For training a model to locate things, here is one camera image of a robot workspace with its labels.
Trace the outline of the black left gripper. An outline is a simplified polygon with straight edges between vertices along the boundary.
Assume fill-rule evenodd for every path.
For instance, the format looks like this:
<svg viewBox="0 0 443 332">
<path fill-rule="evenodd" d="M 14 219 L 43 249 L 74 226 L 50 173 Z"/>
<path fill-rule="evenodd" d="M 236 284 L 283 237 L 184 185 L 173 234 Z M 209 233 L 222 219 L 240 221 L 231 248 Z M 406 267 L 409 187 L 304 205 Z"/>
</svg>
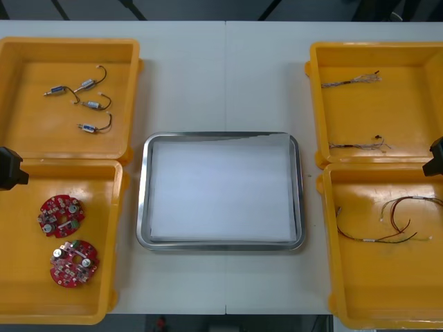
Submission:
<svg viewBox="0 0 443 332">
<path fill-rule="evenodd" d="M 28 184 L 28 173 L 20 169 L 22 161 L 16 152 L 1 147 L 1 190 L 11 190 L 14 186 Z"/>
</svg>

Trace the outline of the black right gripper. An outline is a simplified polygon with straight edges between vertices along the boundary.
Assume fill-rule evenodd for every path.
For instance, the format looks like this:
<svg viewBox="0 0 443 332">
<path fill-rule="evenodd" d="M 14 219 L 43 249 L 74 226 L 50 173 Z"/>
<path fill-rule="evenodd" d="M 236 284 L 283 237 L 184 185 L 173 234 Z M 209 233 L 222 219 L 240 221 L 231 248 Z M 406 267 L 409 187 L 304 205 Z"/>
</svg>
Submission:
<svg viewBox="0 0 443 332">
<path fill-rule="evenodd" d="M 433 159 L 423 165 L 423 173 L 425 176 L 435 176 L 442 173 L 442 141 L 443 138 L 438 138 L 430 148 Z"/>
</svg>

